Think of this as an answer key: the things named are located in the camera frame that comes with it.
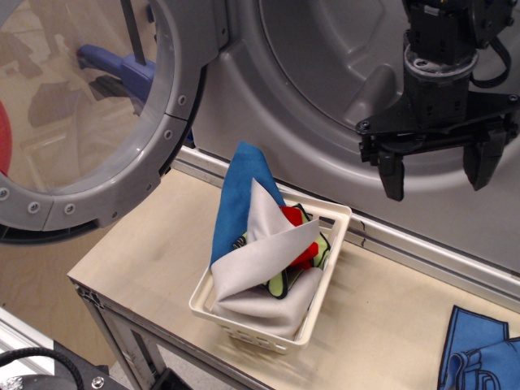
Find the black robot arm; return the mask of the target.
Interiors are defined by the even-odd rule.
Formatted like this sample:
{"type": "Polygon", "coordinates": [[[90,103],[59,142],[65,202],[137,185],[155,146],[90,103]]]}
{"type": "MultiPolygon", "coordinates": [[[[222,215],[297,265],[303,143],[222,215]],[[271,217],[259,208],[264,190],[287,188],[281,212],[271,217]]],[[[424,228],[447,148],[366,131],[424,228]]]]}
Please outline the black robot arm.
{"type": "Polygon", "coordinates": [[[388,198],[404,197],[406,155],[461,147],[474,190],[487,186],[518,136],[516,94],[491,93],[512,60],[499,35],[515,1],[405,1],[404,90],[388,109],[360,121],[361,159],[379,170],[388,198]]]}

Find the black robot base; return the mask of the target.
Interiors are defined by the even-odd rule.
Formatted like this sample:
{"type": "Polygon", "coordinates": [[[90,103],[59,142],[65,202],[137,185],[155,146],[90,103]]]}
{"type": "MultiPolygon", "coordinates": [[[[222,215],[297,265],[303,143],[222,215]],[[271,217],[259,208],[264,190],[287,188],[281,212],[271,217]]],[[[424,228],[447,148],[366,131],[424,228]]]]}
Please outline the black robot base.
{"type": "Polygon", "coordinates": [[[104,366],[61,347],[1,344],[2,389],[124,389],[104,366]]]}

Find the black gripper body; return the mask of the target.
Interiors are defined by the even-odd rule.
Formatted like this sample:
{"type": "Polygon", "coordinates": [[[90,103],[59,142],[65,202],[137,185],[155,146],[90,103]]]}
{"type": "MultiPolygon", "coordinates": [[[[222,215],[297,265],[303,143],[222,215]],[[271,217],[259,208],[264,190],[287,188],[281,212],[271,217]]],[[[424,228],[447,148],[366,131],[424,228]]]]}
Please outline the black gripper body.
{"type": "Polygon", "coordinates": [[[476,63],[405,60],[402,96],[356,126],[362,161],[377,163],[381,154],[404,156],[468,145],[481,125],[495,119],[505,121],[509,137],[519,96],[470,91],[476,63]]]}

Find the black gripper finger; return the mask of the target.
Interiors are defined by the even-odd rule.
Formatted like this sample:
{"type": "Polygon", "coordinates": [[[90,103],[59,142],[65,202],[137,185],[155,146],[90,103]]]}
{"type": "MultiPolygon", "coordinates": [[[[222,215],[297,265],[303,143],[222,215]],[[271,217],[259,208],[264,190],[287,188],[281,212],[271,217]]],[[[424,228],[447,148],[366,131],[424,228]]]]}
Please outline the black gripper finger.
{"type": "Polygon", "coordinates": [[[484,132],[464,147],[463,168],[474,191],[479,191],[491,181],[502,158],[506,140],[506,132],[484,132]]]}
{"type": "Polygon", "coordinates": [[[379,177],[386,196],[401,202],[404,198],[405,166],[403,157],[393,152],[378,152],[379,177]]]}

